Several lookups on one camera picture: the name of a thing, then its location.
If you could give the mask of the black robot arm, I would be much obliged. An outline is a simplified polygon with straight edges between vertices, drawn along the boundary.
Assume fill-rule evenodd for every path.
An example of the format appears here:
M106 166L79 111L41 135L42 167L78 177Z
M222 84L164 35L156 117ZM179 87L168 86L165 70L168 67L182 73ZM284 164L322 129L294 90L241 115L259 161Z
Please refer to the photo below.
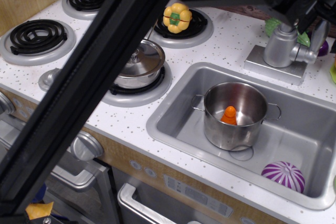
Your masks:
M25 209L169 0L105 0L96 18L1 162L1 222ZM195 7L259 6L305 31L319 0L182 0Z

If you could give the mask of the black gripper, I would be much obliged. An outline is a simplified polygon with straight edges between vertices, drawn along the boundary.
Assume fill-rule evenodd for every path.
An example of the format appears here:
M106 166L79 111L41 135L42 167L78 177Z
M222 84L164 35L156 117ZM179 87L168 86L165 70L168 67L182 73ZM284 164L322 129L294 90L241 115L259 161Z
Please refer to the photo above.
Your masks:
M335 0L296 0L296 5L299 33L306 31L317 17L335 25Z

